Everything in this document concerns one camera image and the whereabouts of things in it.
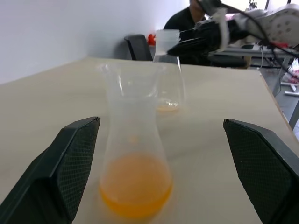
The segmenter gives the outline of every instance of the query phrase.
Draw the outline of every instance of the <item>clear plastic carafe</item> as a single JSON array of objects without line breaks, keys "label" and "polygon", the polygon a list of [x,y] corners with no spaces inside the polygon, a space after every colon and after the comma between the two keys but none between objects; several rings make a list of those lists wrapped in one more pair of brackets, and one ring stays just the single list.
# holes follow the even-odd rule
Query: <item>clear plastic carafe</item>
[{"label": "clear plastic carafe", "polygon": [[123,217],[154,215],[171,195],[171,173],[156,126],[157,80],[164,70],[143,62],[100,67],[110,130],[99,190],[105,204]]},{"label": "clear plastic carafe", "polygon": [[179,42],[179,30],[157,30],[154,63],[162,63],[166,69],[159,74],[158,111],[172,112],[181,108],[185,101],[185,85],[179,57],[167,51]]}]

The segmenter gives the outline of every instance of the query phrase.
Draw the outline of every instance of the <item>person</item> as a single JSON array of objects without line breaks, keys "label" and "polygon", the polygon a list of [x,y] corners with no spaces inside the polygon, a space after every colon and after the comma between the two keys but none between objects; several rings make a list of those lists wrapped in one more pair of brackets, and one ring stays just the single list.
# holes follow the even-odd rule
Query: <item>person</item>
[{"label": "person", "polygon": [[[205,12],[197,3],[197,0],[190,0],[190,6],[173,15],[166,23],[164,29],[179,29],[185,31],[193,29],[195,24],[205,19]],[[209,65],[206,56],[198,54],[196,56],[180,57],[181,64]]]}]

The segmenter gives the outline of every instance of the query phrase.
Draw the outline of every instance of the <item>red object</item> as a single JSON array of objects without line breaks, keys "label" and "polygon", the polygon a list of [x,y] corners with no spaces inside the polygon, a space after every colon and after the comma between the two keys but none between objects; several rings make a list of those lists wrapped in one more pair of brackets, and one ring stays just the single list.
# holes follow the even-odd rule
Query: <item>red object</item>
[{"label": "red object", "polygon": [[148,45],[156,45],[156,35],[150,34],[148,36]]},{"label": "red object", "polygon": [[280,42],[272,42],[274,45],[281,47],[281,48],[287,48],[288,44],[287,43],[280,43]]}]

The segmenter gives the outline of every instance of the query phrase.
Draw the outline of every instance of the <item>black cable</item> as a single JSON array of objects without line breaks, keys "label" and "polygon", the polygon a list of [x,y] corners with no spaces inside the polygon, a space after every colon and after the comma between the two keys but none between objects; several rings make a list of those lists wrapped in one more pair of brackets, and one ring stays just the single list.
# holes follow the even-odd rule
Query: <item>black cable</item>
[{"label": "black cable", "polygon": [[[274,48],[278,48],[278,49],[284,51],[285,53],[287,53],[287,54],[289,54],[289,55],[292,55],[292,56],[294,56],[294,57],[296,57],[296,58],[299,57],[298,55],[296,55],[296,54],[294,54],[294,53],[292,53],[292,52],[289,52],[289,51],[287,51],[287,50],[285,50],[285,49],[283,49],[283,48],[281,48],[281,47],[278,47],[278,46],[272,44],[272,43],[270,42],[270,40],[269,40],[269,38],[268,38],[268,36],[267,36],[265,30],[263,29],[263,27],[262,27],[262,26],[260,25],[260,23],[259,23],[255,18],[253,18],[251,15],[245,13],[245,12],[242,11],[242,10],[239,10],[239,9],[234,8],[234,7],[232,7],[232,6],[228,6],[228,5],[223,4],[223,3],[222,3],[222,6],[225,7],[225,8],[227,8],[227,9],[235,10],[235,11],[237,11],[238,13],[240,13],[240,14],[246,16],[247,18],[249,18],[251,21],[253,21],[254,24],[258,27],[258,29],[259,29],[260,32],[262,33],[263,38],[261,38],[261,37],[259,37],[259,36],[257,36],[257,35],[252,35],[252,34],[250,34],[250,35],[254,36],[255,38],[260,39],[260,40],[263,42],[263,44],[265,44],[266,46],[269,46],[269,47],[270,47],[270,50],[271,50],[271,52],[272,52],[272,54],[273,54],[273,56],[274,56],[274,59],[275,59],[276,62],[281,66],[281,68],[284,70],[284,72],[290,74],[292,77],[294,77],[294,78],[296,78],[296,79],[299,80],[299,78],[297,78],[297,76],[293,75],[293,74],[288,70],[288,68],[286,68],[286,67],[279,61],[279,59],[278,59],[278,57],[277,57],[277,55],[276,55],[276,53],[275,53],[275,51],[274,51]],[[283,76],[284,76],[284,74],[283,74],[281,77],[279,77],[279,82],[281,82],[281,79],[282,79]]]}]

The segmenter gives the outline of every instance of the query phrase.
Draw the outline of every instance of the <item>black shirt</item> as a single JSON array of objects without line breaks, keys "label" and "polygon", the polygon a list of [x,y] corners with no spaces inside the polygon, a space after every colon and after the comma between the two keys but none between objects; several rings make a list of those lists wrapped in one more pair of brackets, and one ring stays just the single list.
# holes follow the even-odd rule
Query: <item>black shirt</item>
[{"label": "black shirt", "polygon": [[[193,29],[195,22],[191,16],[189,7],[173,15],[166,23],[164,29],[179,29],[185,31]],[[181,64],[209,65],[210,62],[203,55],[180,57]]]}]

